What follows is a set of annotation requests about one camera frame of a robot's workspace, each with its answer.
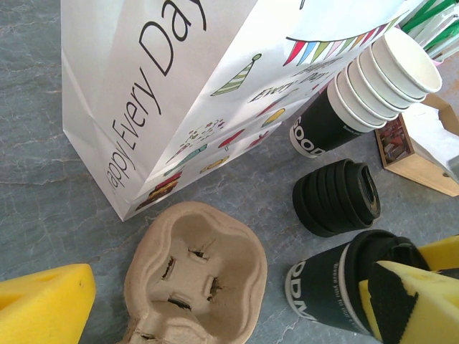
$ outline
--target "gray marble surface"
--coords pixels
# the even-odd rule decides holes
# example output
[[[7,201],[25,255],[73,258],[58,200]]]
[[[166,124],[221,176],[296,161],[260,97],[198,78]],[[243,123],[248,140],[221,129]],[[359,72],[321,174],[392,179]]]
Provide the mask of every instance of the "gray marble surface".
[[[292,118],[259,148],[121,223],[62,133],[59,11],[58,0],[0,2],[0,280],[90,263],[98,293],[81,343],[115,343],[128,322],[123,281],[148,225],[172,204],[202,201],[246,223],[266,250],[268,283],[249,343],[375,343],[299,319],[288,307],[288,268],[356,234],[322,239],[306,231],[291,203],[293,184],[341,158],[366,161],[382,200],[374,227],[416,244],[458,233],[459,199],[382,170],[373,134],[302,158],[288,140]],[[441,70],[442,95],[456,106],[458,60]]]

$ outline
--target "gift bag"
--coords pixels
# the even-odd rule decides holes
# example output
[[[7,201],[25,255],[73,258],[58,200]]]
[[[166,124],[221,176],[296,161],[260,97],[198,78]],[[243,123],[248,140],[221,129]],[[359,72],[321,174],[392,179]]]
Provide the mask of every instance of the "gift bag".
[[[263,142],[420,1],[62,0],[64,132],[125,220]]]

